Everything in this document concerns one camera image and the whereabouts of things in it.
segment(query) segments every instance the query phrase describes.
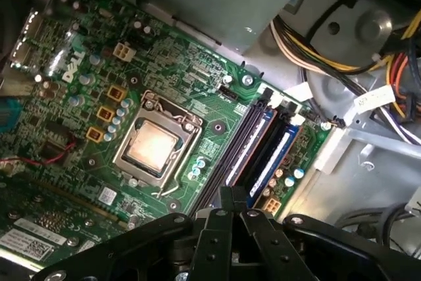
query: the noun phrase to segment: dell logo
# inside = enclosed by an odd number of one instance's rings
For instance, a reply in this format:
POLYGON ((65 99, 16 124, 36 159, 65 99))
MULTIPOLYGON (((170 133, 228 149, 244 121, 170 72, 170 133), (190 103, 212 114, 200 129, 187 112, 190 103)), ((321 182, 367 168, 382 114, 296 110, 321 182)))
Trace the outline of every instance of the dell logo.
POLYGON ((67 65, 67 71, 63 74, 62 80, 68 83, 73 81, 74 74, 78 71, 80 63, 85 57, 85 52, 74 52, 70 63, 67 65))

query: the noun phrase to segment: motherboard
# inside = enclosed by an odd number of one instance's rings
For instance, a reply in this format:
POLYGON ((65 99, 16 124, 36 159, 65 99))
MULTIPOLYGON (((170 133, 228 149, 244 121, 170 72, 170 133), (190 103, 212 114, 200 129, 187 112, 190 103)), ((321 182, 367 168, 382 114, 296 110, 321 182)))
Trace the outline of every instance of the motherboard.
POLYGON ((193 215, 221 185, 244 185, 250 207, 276 216, 329 134, 306 106, 123 0, 33 9, 6 68, 24 79, 0 99, 0 248, 32 268, 193 215))

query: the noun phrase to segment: cpu socket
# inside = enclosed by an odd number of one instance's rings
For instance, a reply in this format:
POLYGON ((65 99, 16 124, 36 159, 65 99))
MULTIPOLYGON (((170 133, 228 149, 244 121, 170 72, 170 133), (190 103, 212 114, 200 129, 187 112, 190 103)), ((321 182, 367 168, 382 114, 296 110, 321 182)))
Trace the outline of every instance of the cpu socket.
POLYGON ((203 120, 150 90, 113 163, 143 185, 177 179, 202 132, 203 120))

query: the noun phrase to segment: green circuit board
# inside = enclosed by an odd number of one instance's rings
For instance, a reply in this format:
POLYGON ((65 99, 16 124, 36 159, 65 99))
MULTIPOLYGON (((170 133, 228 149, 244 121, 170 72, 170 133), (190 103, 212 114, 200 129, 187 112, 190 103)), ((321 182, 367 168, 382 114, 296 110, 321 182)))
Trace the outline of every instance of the green circuit board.
MULTIPOLYGON (((87 236, 68 227, 85 227, 86 218, 103 219, 100 226, 84 228, 99 236, 96 243, 123 232, 122 223, 130 215, 144 224, 171 212, 187 213, 248 106, 259 96, 263 81, 123 0, 52 0, 45 12, 32 11, 25 28, 12 53, 12 67, 30 76, 41 75, 42 80, 30 97, 19 100, 22 112, 16 126, 0 134, 0 157, 26 157, 33 163, 0 163, 0 185, 7 185, 2 189, 7 194, 1 196, 7 199, 3 214, 17 209, 22 218, 50 229, 39 219, 46 212, 65 213, 68 226, 57 234, 77 237, 82 244, 87 236), (250 84, 243 83, 245 75, 250 84), (226 79, 229 83, 221 89, 226 79), (161 113, 189 113, 200 126, 177 177, 170 177, 162 188, 137 182, 114 161, 146 107, 147 91, 167 104, 161 113), (121 101, 128 104, 123 107, 121 101), (109 132, 110 126, 115 130, 109 132), (74 147, 66 151, 72 142, 74 147), (49 159, 55 161, 34 163, 49 159), (198 160, 205 163, 199 173, 198 160), (37 191, 45 202, 33 202, 37 191), (52 201, 51 208, 47 201, 52 201)), ((300 109, 308 111, 303 105, 300 109)), ((327 135, 317 123, 306 121, 285 172, 297 166, 306 170, 327 135)), ((294 190, 280 184, 275 192, 284 204, 294 190)), ((11 230, 19 230, 51 243, 13 223, 2 220, 0 233, 8 236, 11 230)), ((41 266, 77 251, 67 244, 54 245, 54 251, 37 260, 22 250, 6 248, 41 266)))

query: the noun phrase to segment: red wire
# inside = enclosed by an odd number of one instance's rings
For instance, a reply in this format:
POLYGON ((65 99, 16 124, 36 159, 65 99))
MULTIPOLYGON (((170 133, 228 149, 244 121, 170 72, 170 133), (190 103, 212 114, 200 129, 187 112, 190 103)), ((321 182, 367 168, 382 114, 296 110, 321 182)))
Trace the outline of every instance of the red wire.
POLYGON ((28 164, 33 165, 33 166, 50 165, 52 163, 55 163, 59 159, 61 159, 64 156, 64 154, 67 153, 68 151, 70 151, 75 145, 76 145, 76 141, 74 141, 74 136, 72 136, 72 143, 70 143, 69 145, 67 145, 66 148, 64 149, 64 151, 62 153, 58 154, 56 157, 47 159, 44 162, 42 162, 42 161, 34 161, 32 159, 25 158, 25 157, 15 157, 15 158, 0 159, 0 163, 5 162, 5 161, 23 161, 23 162, 28 163, 28 164))

